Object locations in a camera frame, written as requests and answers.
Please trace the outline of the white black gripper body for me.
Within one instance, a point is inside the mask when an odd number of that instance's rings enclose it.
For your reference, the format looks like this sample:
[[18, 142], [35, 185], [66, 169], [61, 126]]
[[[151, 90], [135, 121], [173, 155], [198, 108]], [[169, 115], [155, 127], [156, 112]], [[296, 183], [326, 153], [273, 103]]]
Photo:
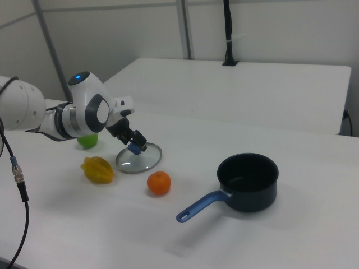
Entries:
[[116, 138], [120, 138], [131, 132], [128, 116], [134, 112], [132, 97], [125, 96], [114, 98], [113, 106], [110, 109], [106, 130]]

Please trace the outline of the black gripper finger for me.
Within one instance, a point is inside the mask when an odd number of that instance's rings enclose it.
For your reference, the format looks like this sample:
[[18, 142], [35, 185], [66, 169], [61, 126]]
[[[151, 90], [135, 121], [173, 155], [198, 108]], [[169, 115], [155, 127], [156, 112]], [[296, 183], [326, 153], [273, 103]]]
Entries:
[[145, 151], [147, 149], [147, 139], [142, 135], [139, 130], [134, 131], [132, 136], [132, 143], [135, 144], [136, 147], [141, 151]]
[[127, 145], [128, 143], [132, 143], [134, 140], [134, 131], [131, 132], [123, 132], [120, 134], [119, 139], [124, 145]]

